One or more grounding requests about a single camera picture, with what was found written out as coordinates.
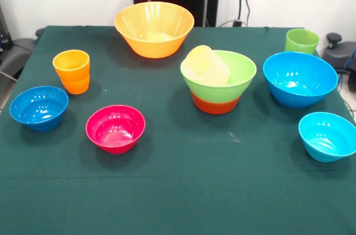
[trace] magenta bowl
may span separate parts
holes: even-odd
[[[134,107],[107,106],[96,111],[87,121],[88,138],[106,152],[120,154],[130,150],[142,136],[144,116]]]

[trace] orange bowl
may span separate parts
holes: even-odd
[[[194,26],[193,15],[173,3],[145,2],[126,7],[115,27],[140,56],[162,58],[174,54]]]

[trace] green bowl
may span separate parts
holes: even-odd
[[[181,73],[190,91],[210,103],[228,103],[238,99],[256,75],[256,65],[248,57],[235,52],[214,50],[230,68],[230,79],[224,86],[209,86],[188,79],[181,66]]]

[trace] plastic bowl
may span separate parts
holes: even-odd
[[[338,84],[335,69],[307,53],[282,52],[263,64],[271,94],[284,106],[302,108],[322,100]]]
[[[114,105],[101,108],[87,121],[88,138],[106,152],[130,150],[145,130],[145,118],[134,107]]]
[[[117,31],[140,56],[174,54],[194,26],[193,15],[173,3],[145,2],[123,9],[115,17]]]
[[[68,95],[62,89],[40,86],[19,94],[10,105],[10,115],[17,122],[40,132],[56,128],[67,109]]]
[[[299,122],[305,149],[316,160],[332,162],[356,152],[356,128],[336,114],[316,112]]]
[[[224,114],[233,110],[240,96],[250,85],[256,75],[256,65],[248,57],[240,53],[214,50],[229,67],[230,78],[224,86],[210,86],[195,82],[187,77],[182,69],[181,73],[193,97],[194,104],[203,112],[210,114]]]

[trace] blue bowl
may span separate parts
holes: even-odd
[[[335,69],[321,58],[307,53],[274,54],[264,62],[263,73],[274,98],[291,108],[319,102],[338,84]]]
[[[321,162],[337,161],[356,152],[355,126],[336,114],[307,114],[299,122],[299,134],[308,153]]]
[[[34,131],[56,128],[67,109],[68,95],[52,86],[40,86],[19,94],[10,105],[10,115]]]

